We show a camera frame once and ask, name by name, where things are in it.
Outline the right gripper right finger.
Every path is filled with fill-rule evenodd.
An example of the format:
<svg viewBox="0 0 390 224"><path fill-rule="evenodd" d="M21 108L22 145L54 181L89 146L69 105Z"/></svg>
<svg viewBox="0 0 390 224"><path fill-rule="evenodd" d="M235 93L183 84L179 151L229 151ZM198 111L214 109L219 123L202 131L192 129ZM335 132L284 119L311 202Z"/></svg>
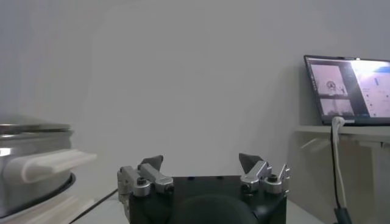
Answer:
<svg viewBox="0 0 390 224"><path fill-rule="evenodd" d="M239 161L244 171L240 185L245 194L253 194L261 188L269 194L289 193L290 168L286 164L274 174L272 166L260 156L240 153Z"/></svg>

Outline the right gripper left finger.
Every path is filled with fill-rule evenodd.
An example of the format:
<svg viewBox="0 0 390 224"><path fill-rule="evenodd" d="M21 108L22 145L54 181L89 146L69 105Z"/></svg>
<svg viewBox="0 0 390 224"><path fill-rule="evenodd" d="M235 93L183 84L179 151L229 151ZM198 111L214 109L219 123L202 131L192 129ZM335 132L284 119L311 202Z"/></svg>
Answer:
<svg viewBox="0 0 390 224"><path fill-rule="evenodd" d="M174 192L173 177L160 172L163 160L163 155L157 155L143 159L136 168L120 167L117 172L119 201L124 203L131 194L135 197L148 197L152 188L159 194L172 194Z"/></svg>

